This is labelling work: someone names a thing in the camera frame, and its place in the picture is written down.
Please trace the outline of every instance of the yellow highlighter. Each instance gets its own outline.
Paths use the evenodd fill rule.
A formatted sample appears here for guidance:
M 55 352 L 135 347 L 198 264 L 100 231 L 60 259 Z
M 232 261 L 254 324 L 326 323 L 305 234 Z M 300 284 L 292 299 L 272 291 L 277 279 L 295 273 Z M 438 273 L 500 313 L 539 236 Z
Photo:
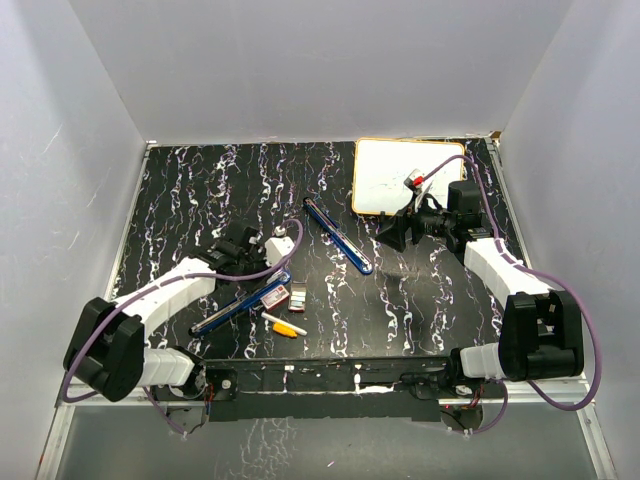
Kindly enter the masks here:
M 280 322 L 273 324 L 273 331 L 289 338 L 298 338 L 298 334 L 289 327 L 282 325 Z

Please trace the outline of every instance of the whiteboard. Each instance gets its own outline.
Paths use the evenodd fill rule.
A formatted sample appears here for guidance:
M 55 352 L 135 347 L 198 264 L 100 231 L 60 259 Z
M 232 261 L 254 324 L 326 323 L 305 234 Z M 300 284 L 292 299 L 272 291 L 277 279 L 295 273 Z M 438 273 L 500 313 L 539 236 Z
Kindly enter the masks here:
M 427 174 L 447 158 L 462 154 L 464 147 L 459 143 L 361 138 L 356 142 L 351 208 L 364 215 L 393 215 L 411 200 L 403 182 L 414 169 Z M 432 179 L 429 193 L 446 207 L 449 183 L 462 179 L 462 159 L 452 161 Z

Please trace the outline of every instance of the blue elongated object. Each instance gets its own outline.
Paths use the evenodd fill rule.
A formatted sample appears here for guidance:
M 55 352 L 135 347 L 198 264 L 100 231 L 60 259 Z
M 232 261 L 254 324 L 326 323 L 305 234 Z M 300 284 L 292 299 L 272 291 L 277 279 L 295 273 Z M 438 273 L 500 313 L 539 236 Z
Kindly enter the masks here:
M 200 323 L 196 323 L 193 327 L 189 329 L 189 333 L 194 337 L 201 337 L 207 332 L 210 332 L 216 327 L 219 327 L 224 322 L 229 320 L 232 316 L 243 312 L 245 310 L 249 310 L 256 303 L 260 301 L 262 297 L 264 297 L 267 293 L 276 289 L 280 285 L 286 285 L 291 281 L 291 273 L 288 270 L 280 270 L 277 272 L 273 280 L 267 285 L 253 291 L 250 293 L 245 293 L 240 298 L 237 298 L 224 308 L 218 310 L 216 313 L 211 315 L 206 320 L 203 320 Z
M 362 253 L 362 251 L 354 245 L 338 228 L 338 224 L 331 220 L 309 197 L 302 201 L 304 208 L 311 214 L 313 218 L 324 228 L 330 235 L 331 240 L 336 246 L 344 252 L 351 263 L 353 263 L 360 273 L 369 275 L 373 272 L 373 263 Z

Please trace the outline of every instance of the black cable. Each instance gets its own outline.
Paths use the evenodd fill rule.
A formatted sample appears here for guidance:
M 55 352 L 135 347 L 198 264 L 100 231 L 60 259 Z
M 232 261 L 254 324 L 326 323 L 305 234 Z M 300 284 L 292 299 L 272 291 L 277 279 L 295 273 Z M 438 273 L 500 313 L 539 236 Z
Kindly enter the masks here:
M 451 418 L 453 418 L 455 420 L 455 422 L 460 425 L 460 427 L 462 427 L 463 430 L 467 430 L 467 427 L 465 427 L 462 422 L 453 414 L 450 412 L 447 412 L 446 410 L 440 410 L 440 413 L 444 413 L 445 415 L 449 415 Z

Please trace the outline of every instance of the white marker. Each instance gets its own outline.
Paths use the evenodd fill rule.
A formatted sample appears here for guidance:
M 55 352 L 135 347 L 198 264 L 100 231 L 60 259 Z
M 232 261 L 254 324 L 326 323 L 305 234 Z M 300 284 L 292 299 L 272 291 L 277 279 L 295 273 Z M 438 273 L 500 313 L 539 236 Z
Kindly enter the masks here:
M 280 324 L 284 325 L 285 327 L 289 327 L 291 330 L 296 332 L 298 335 L 302 335 L 303 337 L 307 336 L 307 331 L 306 330 L 303 330 L 300 327 L 296 327 L 295 325 L 291 325 L 289 322 L 285 322 L 284 320 L 280 320 L 278 317 L 274 317 L 273 315 L 269 315 L 267 312 L 262 312 L 262 318 L 264 318 L 265 320 L 269 320 L 270 322 L 280 323 Z

